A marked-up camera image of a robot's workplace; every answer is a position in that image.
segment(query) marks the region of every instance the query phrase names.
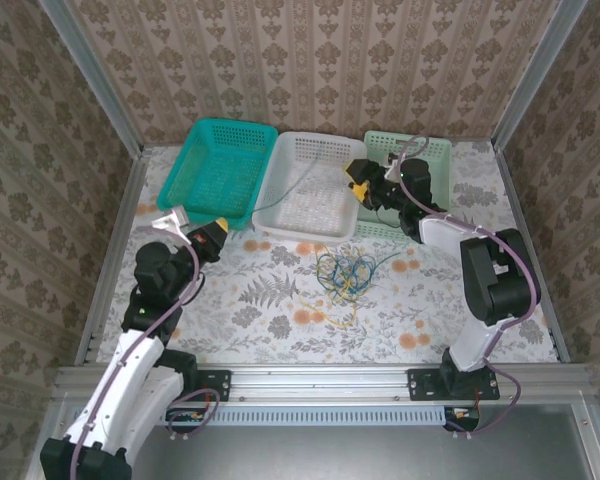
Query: floral tablecloth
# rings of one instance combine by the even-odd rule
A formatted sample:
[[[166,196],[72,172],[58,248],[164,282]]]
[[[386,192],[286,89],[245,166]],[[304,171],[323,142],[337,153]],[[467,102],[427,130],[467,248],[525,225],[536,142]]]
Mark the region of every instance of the floral tablecloth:
[[[180,147],[154,147],[126,247],[99,361],[108,361],[135,285],[136,251],[162,240],[139,232],[161,213],[155,199]],[[515,226],[488,142],[454,144],[451,211],[487,228]],[[433,247],[354,237],[336,250],[357,247],[378,260],[373,287],[357,304],[334,306],[315,278],[320,245],[281,241],[253,228],[231,232],[218,263],[204,269],[206,285],[185,307],[170,348],[203,363],[428,363],[437,362],[469,318],[460,264]],[[307,308],[315,307],[318,311]],[[506,332],[497,362],[556,361],[540,307],[533,319]]]

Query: white plastic basket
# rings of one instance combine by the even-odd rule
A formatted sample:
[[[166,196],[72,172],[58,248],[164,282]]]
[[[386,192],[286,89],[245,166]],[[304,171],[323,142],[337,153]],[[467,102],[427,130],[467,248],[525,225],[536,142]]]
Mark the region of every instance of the white plastic basket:
[[[252,217],[255,228],[277,237],[313,243],[349,240],[356,228],[358,201],[343,169],[366,158],[359,140],[319,133],[286,132],[278,137]],[[305,177],[279,203],[298,180]]]

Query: patterned wall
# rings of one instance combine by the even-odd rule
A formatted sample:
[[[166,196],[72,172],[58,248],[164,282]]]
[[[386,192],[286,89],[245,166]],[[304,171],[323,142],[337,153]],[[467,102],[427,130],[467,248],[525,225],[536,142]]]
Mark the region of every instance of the patterned wall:
[[[35,1],[0,0],[0,479],[73,363],[130,160]]]
[[[489,136],[555,0],[70,0],[146,143],[205,116]]]
[[[551,298],[600,398],[600,0],[591,0],[505,155]]]

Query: basket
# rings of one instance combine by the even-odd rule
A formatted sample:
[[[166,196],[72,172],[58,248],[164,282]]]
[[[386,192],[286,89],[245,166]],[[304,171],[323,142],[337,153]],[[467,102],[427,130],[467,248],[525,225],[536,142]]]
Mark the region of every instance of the basket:
[[[349,240],[356,227],[358,201],[347,186],[343,169],[351,160],[366,155],[367,148],[359,140],[283,133],[256,202],[254,227],[298,241],[334,244]],[[270,205],[274,206],[257,211]]]
[[[401,143],[412,138],[413,135],[400,133],[387,133],[369,130],[364,136],[364,143],[367,146],[367,158],[378,162],[381,165],[387,164],[387,154],[400,153]],[[407,153],[418,151],[424,144],[424,139],[417,140],[419,146],[410,146]],[[449,210],[451,198],[451,142],[440,138],[430,138],[427,149],[418,155],[418,158],[429,164],[431,173],[431,193],[433,202],[439,207]],[[385,222],[385,225],[378,220],[378,217]],[[388,240],[395,240],[404,235],[402,231],[387,227],[389,225],[399,225],[398,212],[395,210],[380,209],[378,214],[365,209],[360,209],[358,214],[357,234],[362,236],[381,237]]]
[[[268,125],[199,120],[162,187],[158,208],[183,205],[192,223],[224,217],[230,228],[243,229],[277,137]]]

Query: turquoise plastic basket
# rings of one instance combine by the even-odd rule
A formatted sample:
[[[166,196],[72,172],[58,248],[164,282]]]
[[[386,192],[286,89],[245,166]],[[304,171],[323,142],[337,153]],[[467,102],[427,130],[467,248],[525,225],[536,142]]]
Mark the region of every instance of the turquoise plastic basket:
[[[183,205],[191,223],[224,217],[243,229],[278,138],[258,123],[204,118],[196,122],[158,196],[167,210]]]
[[[400,133],[387,133],[369,130],[364,135],[364,144],[367,146],[367,158],[386,165],[388,153],[399,153],[403,144],[401,141],[409,140],[413,135]],[[418,140],[419,145],[424,144],[424,139]],[[451,142],[441,138],[430,138],[427,149],[418,155],[418,158],[429,164],[431,173],[431,194],[433,202],[439,207],[449,210],[451,199]],[[418,151],[419,146],[409,147],[407,153]],[[380,218],[390,224],[399,225],[398,212],[380,209]],[[387,227],[378,221],[375,213],[364,208],[358,210],[358,223],[356,234],[367,237],[381,237],[389,240],[406,238],[400,229]]]

